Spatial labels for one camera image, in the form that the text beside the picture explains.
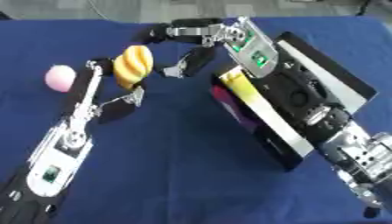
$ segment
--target blue fabric surface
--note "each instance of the blue fabric surface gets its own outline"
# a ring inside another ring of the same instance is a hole
[[[380,91],[355,117],[369,132],[392,132],[392,38],[372,18],[257,18],[272,38],[291,31]],[[53,64],[80,67],[115,57],[142,28],[106,21],[0,22],[0,179],[23,163],[55,124],[63,94],[44,84]],[[151,45],[177,61],[189,45]],[[153,73],[143,106],[95,126],[95,147],[55,223],[358,223],[364,205],[313,153],[283,172],[209,94],[209,74],[174,80]],[[106,82],[106,94],[119,90]],[[378,221],[392,221],[383,212]]]

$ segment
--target pink sphere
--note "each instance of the pink sphere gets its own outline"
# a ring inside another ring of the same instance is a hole
[[[53,66],[45,75],[46,85],[59,92],[68,92],[76,72],[70,66]]]

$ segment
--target wire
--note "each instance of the wire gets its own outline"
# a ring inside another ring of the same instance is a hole
[[[90,4],[91,9],[93,9],[93,11],[94,11],[98,16],[100,16],[101,18],[106,19],[106,20],[111,20],[110,18],[108,18],[107,16],[105,16],[105,14],[103,14],[103,13],[96,7],[96,5],[95,5],[95,3],[93,2],[93,0],[87,0],[87,1],[88,1],[88,3]]]

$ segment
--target yellow ridged object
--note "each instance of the yellow ridged object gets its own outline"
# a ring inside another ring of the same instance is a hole
[[[132,89],[152,70],[154,59],[145,45],[132,45],[115,59],[114,74],[118,84]]]

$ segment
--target yellow object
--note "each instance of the yellow object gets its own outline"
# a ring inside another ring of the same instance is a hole
[[[115,78],[120,86],[132,89],[152,70],[153,58],[145,45],[132,45],[115,59]]]
[[[250,83],[240,66],[224,73],[220,80],[258,114],[258,110],[261,109],[258,108],[260,93]]]

